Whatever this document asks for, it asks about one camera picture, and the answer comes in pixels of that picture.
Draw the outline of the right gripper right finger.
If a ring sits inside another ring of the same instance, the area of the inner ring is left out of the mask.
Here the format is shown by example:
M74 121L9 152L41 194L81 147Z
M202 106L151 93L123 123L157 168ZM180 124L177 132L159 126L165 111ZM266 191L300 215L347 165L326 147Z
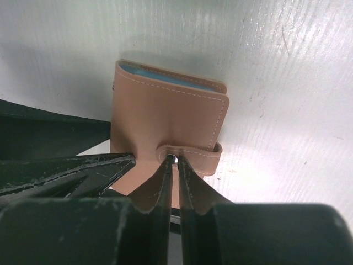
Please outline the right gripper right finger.
M178 159L184 264L351 264L352 234L325 204L236 204Z

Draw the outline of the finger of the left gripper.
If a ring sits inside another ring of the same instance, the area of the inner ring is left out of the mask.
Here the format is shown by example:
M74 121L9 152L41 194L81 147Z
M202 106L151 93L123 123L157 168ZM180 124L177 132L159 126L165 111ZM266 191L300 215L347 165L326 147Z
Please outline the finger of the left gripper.
M1 198L100 197L134 168L130 153L1 162Z

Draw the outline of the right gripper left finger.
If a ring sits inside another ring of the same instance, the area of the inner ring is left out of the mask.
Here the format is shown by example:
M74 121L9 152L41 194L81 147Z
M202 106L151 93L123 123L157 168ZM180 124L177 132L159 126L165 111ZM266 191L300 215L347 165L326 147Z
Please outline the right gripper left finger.
M2 264L167 264L173 158L126 197L32 198L1 212Z

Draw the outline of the tan leather card holder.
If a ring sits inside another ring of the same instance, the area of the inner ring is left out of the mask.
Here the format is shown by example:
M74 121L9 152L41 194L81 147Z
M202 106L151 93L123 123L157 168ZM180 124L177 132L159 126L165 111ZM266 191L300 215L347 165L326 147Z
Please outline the tan leather card holder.
M110 151L133 154L136 165L113 189L130 194L168 154L184 156L200 177L215 174L228 107L227 87L220 81L117 61Z

